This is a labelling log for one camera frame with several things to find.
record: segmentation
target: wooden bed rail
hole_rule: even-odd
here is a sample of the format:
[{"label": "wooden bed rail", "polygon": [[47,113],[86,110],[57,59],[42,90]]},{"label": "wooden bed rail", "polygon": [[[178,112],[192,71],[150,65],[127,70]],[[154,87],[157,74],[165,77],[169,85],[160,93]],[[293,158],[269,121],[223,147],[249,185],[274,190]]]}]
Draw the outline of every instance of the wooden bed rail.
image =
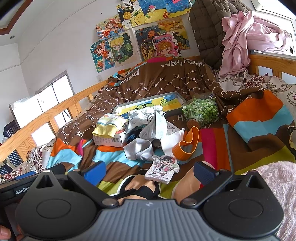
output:
[{"label": "wooden bed rail", "polygon": [[[249,55],[251,65],[248,67],[250,74],[259,73],[258,66],[272,69],[273,75],[281,78],[282,72],[296,76],[296,61],[270,55]],[[188,59],[201,60],[200,56],[193,56]],[[3,145],[0,146],[0,161],[4,160],[11,152],[17,150],[23,161],[27,160],[27,153],[36,146],[31,134],[38,130],[41,126],[48,123],[51,130],[56,134],[59,127],[54,119],[62,111],[68,109],[70,116],[75,118],[78,111],[81,112],[79,101],[87,97],[89,101],[93,99],[92,93],[102,88],[107,81],[95,84],[78,94],[70,97],[62,103],[52,107],[25,127],[21,128],[17,133],[10,137]]]},{"label": "wooden bed rail", "polygon": [[11,136],[5,143],[0,146],[0,160],[4,160],[15,149],[23,161],[27,160],[27,153],[30,149],[36,146],[31,134],[38,130],[41,126],[48,123],[52,131],[56,134],[59,127],[54,119],[56,115],[68,109],[70,116],[75,118],[77,111],[81,112],[79,101],[87,97],[88,100],[92,99],[92,93],[102,88],[107,84],[107,81],[95,84],[77,94],[64,100],[58,105],[52,107],[45,113],[41,114],[36,119],[32,120],[29,124],[18,130]]},{"label": "wooden bed rail", "polygon": [[272,75],[281,78],[282,72],[296,76],[296,60],[274,57],[270,55],[249,55],[251,65],[248,67],[250,74],[259,74],[259,67],[272,69]]}]

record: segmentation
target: white wall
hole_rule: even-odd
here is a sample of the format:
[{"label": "white wall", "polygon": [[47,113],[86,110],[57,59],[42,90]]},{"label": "white wall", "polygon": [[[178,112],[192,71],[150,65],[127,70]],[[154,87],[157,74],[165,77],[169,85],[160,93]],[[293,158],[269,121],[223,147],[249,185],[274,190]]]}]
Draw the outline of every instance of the white wall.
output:
[{"label": "white wall", "polygon": [[[97,73],[90,47],[98,40],[96,24],[114,16],[121,0],[56,0],[26,29],[18,42],[24,79],[30,95],[67,70],[74,92],[105,80],[120,69]],[[193,31],[182,16],[191,49],[184,57],[199,55]]]},{"label": "white wall", "polygon": [[17,44],[0,47],[0,142],[3,128],[13,120],[8,107],[19,99],[29,96],[18,54]]}]

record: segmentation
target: finger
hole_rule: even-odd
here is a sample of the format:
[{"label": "finger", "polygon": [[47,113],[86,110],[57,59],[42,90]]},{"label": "finger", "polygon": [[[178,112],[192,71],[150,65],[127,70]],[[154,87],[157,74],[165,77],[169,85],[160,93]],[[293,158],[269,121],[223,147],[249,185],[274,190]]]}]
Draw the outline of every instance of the finger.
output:
[{"label": "finger", "polygon": [[17,235],[17,241],[20,241],[20,240],[22,240],[22,239],[23,239],[23,237],[24,237],[24,235],[23,235],[23,234],[19,234],[19,235]]},{"label": "finger", "polygon": [[8,228],[0,225],[0,239],[10,239],[11,232]]},{"label": "finger", "polygon": [[19,225],[17,225],[17,231],[18,231],[20,234],[22,233],[22,230],[21,230],[21,228],[20,228]]}]

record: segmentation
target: window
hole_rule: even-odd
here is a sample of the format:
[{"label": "window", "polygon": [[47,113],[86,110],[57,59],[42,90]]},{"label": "window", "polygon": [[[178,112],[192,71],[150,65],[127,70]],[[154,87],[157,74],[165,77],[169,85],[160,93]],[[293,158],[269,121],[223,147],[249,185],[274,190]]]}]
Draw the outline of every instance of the window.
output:
[{"label": "window", "polygon": [[[38,90],[36,94],[39,95],[38,101],[42,112],[44,113],[55,105],[73,96],[74,91],[67,72],[65,71],[48,83],[46,87]],[[68,110],[64,110],[62,113],[58,114],[55,117],[55,120],[59,128],[63,127],[71,120]]]},{"label": "window", "polygon": [[[73,95],[74,92],[67,72],[65,71],[54,78],[45,87],[38,90],[35,96],[16,101],[10,104],[9,107],[17,125],[19,128],[23,128],[42,113]],[[55,120],[59,128],[63,127],[71,120],[68,110],[55,116]],[[32,138],[37,146],[40,146],[50,142],[54,138],[54,134],[49,124],[46,123],[32,133]]]}]

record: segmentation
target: fluffy pink blanket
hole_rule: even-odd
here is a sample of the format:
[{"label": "fluffy pink blanket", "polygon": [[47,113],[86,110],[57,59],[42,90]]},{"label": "fluffy pink blanket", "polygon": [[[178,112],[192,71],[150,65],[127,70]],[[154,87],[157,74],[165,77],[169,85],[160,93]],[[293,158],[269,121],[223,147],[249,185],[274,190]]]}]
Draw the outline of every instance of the fluffy pink blanket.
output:
[{"label": "fluffy pink blanket", "polygon": [[289,52],[291,35],[278,25],[260,18],[254,11],[222,18],[226,35],[222,41],[222,66],[219,76],[238,74],[250,65],[248,49],[264,52]]},{"label": "fluffy pink blanket", "polygon": [[277,233],[281,241],[296,240],[296,164],[279,161],[256,169],[284,210],[284,221]]}]

